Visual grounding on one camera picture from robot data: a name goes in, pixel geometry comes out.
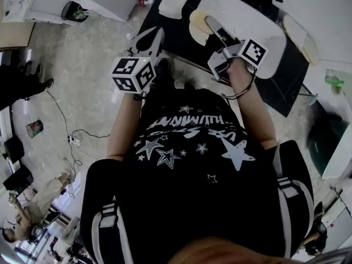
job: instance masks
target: concrete floor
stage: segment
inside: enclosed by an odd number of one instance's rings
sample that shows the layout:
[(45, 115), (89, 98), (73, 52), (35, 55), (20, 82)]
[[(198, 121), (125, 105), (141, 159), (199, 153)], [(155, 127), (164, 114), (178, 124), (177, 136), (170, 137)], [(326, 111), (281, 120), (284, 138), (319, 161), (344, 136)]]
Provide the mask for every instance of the concrete floor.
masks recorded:
[[(44, 66), (43, 80), (54, 78), (50, 93), (60, 105), (68, 125), (68, 132), (85, 129), (97, 136), (110, 133), (118, 112), (122, 93), (113, 92), (113, 82), (107, 76), (110, 66), (129, 40), (127, 33), (136, 34), (143, 23), (148, 8), (137, 7), (128, 23), (91, 16), (78, 26), (38, 23), (35, 25), (28, 50), (32, 59)], [(231, 94), (229, 87), (210, 80), (210, 74), (186, 63), (174, 61), (176, 86), (182, 87), (184, 79), (193, 79), (196, 87), (208, 88), (213, 92)], [(284, 118), (268, 107), (273, 118), (277, 137), (281, 142), (295, 140), (303, 154), (311, 174), (316, 201), (322, 200), (328, 188), (319, 179), (305, 142), (315, 119), (321, 113), (318, 104), (309, 106), (310, 98), (299, 96), (288, 118)], [(236, 102), (234, 112), (240, 117)], [(13, 106), (14, 124), (17, 135), (24, 144), (24, 164), (32, 171), (34, 187), (40, 189), (44, 183), (64, 171), (63, 158), (73, 163), (64, 119), (46, 93), (36, 95), (29, 102), (17, 101)], [(40, 119), (44, 131), (30, 139), (26, 125)], [(80, 172), (69, 192), (56, 201), (56, 205), (67, 215), (80, 215), (85, 176), (89, 166), (105, 158), (107, 139), (82, 135), (82, 146), (73, 148), (73, 155), (81, 160), (82, 166), (75, 166)]]

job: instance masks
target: hand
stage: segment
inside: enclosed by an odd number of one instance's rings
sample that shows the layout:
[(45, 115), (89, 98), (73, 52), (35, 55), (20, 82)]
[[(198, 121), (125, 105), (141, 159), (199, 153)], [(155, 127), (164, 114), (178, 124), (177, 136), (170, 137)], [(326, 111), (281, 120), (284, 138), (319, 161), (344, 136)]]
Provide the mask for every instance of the hand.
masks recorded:
[(14, 194), (9, 194), (9, 203), (16, 208), (16, 205), (18, 204), (18, 200), (16, 199)]
[(236, 94), (246, 89), (252, 80), (246, 62), (241, 58), (236, 58), (232, 61), (230, 67), (227, 69), (227, 74)]

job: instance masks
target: white bag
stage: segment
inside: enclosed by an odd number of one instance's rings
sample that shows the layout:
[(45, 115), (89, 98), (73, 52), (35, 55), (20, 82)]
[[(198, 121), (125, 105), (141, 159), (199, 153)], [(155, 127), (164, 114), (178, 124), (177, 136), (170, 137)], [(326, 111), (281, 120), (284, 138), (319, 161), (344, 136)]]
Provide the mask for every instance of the white bag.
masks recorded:
[(187, 0), (163, 0), (159, 5), (159, 13), (171, 19), (182, 19), (182, 8)]

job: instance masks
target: backpack strap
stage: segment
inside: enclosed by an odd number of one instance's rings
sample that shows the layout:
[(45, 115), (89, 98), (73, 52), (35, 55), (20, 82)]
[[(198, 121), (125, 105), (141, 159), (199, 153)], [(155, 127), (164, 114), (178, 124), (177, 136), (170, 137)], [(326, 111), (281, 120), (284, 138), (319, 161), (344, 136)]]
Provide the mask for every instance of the backpack strap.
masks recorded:
[(133, 264), (126, 228), (116, 202), (103, 206), (102, 211), (95, 215), (92, 244), (98, 264)]
[(291, 246), (292, 246), (292, 227), (291, 227), (291, 218), (289, 213), (289, 208), (287, 204), (287, 199), (290, 199), (296, 195), (299, 195), (296, 187), (299, 187), (302, 192), (304, 193), (308, 211), (309, 211), (309, 225), (308, 230), (306, 232), (306, 236), (310, 232), (313, 221), (314, 221), (314, 203), (312, 196), (310, 195), (307, 187), (300, 181), (297, 180), (289, 180), (288, 177), (283, 177), (282, 171), (282, 164), (280, 158), (280, 143), (276, 148), (274, 159), (273, 159), (273, 166), (276, 171), (277, 181), (278, 181), (278, 195), (279, 195), (279, 202), (280, 202), (280, 211), (281, 211), (281, 218), (282, 218), (282, 226), (283, 226), (283, 233), (285, 239), (285, 254), (286, 258), (291, 257)]

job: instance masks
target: trash can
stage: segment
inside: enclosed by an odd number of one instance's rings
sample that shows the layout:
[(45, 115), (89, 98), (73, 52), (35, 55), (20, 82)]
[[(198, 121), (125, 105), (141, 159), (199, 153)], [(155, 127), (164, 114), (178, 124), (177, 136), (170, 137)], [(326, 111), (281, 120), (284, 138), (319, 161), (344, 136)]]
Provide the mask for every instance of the trash can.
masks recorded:
[(88, 16), (84, 14), (84, 10), (85, 9), (80, 7), (80, 4), (71, 1), (67, 3), (66, 6), (63, 8), (61, 12), (61, 18), (63, 20), (71, 20), (77, 23), (82, 23), (88, 18)]

